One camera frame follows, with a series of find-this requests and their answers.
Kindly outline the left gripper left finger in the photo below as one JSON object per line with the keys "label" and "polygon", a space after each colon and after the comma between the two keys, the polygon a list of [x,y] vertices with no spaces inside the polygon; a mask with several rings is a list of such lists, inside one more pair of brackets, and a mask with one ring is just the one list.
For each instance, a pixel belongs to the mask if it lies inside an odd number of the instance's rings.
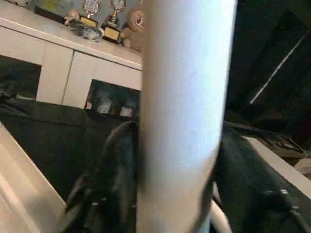
{"label": "left gripper left finger", "polygon": [[71,190],[57,232],[136,232],[138,133],[133,120],[112,129]]}

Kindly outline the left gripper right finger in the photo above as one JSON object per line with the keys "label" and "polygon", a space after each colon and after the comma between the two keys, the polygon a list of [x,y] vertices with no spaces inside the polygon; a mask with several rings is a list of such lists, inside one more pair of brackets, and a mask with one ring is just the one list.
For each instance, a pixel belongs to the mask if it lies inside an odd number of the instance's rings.
{"label": "left gripper right finger", "polygon": [[215,182],[232,232],[311,231],[311,200],[228,127],[223,129]]}

